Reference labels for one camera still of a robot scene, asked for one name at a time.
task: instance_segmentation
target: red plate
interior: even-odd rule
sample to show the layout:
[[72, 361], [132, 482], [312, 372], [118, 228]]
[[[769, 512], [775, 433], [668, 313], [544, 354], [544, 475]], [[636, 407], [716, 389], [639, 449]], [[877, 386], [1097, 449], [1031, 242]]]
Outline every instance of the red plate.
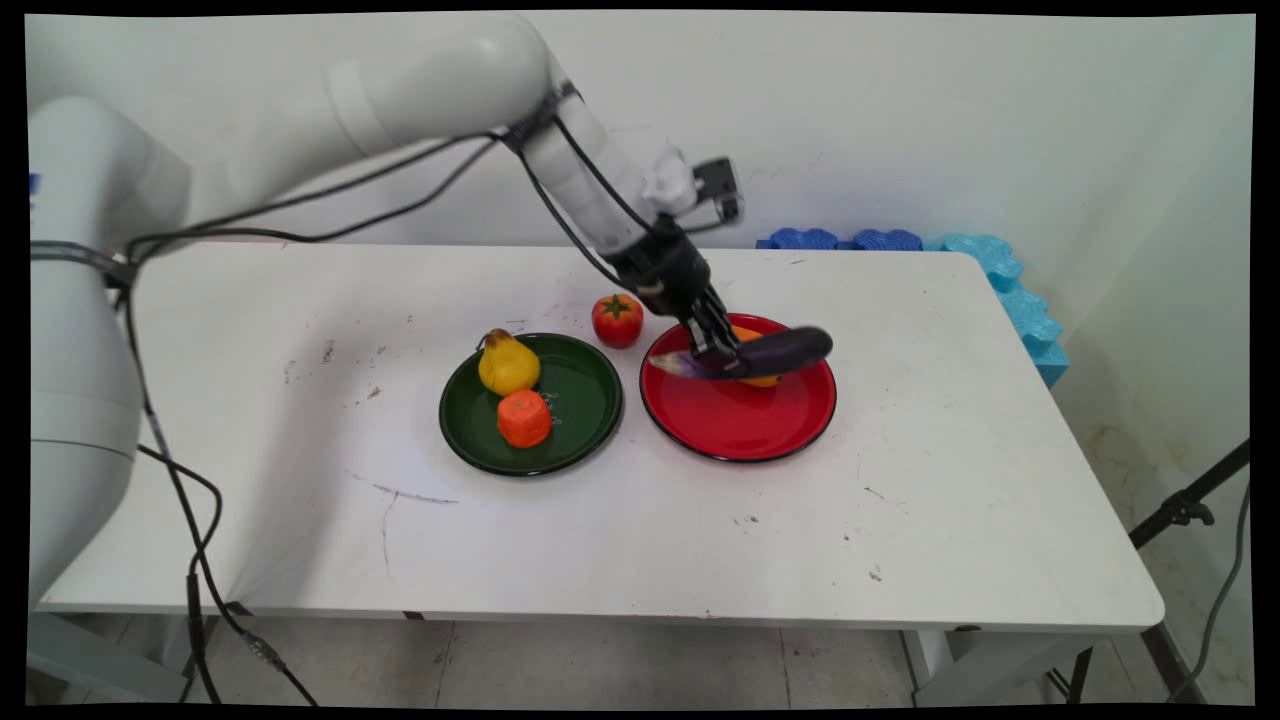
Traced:
[[[787, 329], [755, 315], [730, 320], [760, 334]], [[762, 388], [736, 380], [699, 380], [664, 373], [650, 355], [689, 350], [689, 332], [676, 325], [654, 341], [640, 369], [640, 397], [649, 416], [680, 445], [717, 460], [763, 462], [800, 452], [836, 413], [836, 378], [826, 361], [788, 373]]]

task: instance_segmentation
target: pear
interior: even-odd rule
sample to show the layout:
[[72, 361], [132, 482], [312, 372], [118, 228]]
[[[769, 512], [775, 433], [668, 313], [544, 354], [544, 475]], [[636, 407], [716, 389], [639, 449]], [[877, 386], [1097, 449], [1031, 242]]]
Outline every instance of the pear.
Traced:
[[517, 389], [532, 389], [543, 366], [538, 355], [502, 328], [484, 336], [480, 355], [480, 382], [490, 391], [507, 397]]

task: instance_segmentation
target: table surface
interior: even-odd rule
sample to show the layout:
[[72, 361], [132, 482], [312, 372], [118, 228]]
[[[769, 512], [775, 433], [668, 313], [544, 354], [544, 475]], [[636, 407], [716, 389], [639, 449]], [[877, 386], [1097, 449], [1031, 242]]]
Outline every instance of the table surface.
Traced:
[[[603, 348], [626, 391], [618, 430], [535, 479], [460, 460], [438, 402], [489, 328], [594, 342], [589, 307], [612, 288], [573, 249], [206, 242], [148, 265], [143, 360], [175, 457], [223, 491], [210, 550], [223, 596], [334, 616], [1043, 632], [1161, 620], [973, 259], [705, 256], [730, 310], [832, 334], [826, 433], [754, 465], [680, 447], [639, 396], [644, 351], [673, 324], [649, 315], [635, 346]], [[211, 500], [189, 493], [206, 523]], [[140, 456], [42, 607], [182, 612], [191, 551], [166, 473]]]

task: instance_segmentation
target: orange fruit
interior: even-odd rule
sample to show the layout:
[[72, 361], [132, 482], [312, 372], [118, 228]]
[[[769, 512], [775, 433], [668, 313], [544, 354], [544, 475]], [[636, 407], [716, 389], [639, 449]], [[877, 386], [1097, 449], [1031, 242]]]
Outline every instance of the orange fruit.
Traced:
[[543, 396], [517, 389], [498, 404], [498, 432], [515, 447], [532, 447], [552, 434], [552, 411]]
[[[737, 325], [733, 325], [733, 334], [736, 334], [737, 340], [742, 342], [748, 342], [758, 337], [764, 337], [763, 334], [755, 331], [749, 331], [746, 328], [740, 328]], [[782, 375], [773, 375], [772, 378], [751, 378], [749, 380], [737, 380], [737, 382], [755, 387], [773, 387], [778, 384], [780, 380], [782, 380]]]

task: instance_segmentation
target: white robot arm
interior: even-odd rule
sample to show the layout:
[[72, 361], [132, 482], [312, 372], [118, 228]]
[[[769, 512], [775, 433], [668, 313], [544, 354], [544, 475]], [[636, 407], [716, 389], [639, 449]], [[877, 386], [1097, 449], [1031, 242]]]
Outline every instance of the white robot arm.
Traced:
[[[728, 161], [709, 163], [701, 174], [668, 152], [646, 177], [568, 88], [534, 27], [503, 14], [413, 59], [333, 68], [262, 117], [237, 154], [209, 168], [192, 170], [110, 108], [56, 100], [28, 118], [31, 238], [110, 255], [127, 238], [259, 206], [367, 156], [433, 137], [509, 128], [532, 173], [622, 283], [655, 314], [676, 315], [689, 327], [694, 354], [717, 372], [776, 374], [785, 372], [776, 366], [780, 357], [794, 368], [826, 355], [829, 338], [812, 360], [796, 361], [794, 351], [778, 355], [780, 343], [762, 343], [769, 352], [756, 366], [737, 354], [710, 270], [673, 220], [708, 199], [716, 199], [722, 218], [736, 219]], [[552, 124], [557, 118], [644, 225], [605, 192]], [[101, 269], [33, 261], [31, 287], [28, 610], [123, 497], [141, 414], [137, 369], [105, 301]]]

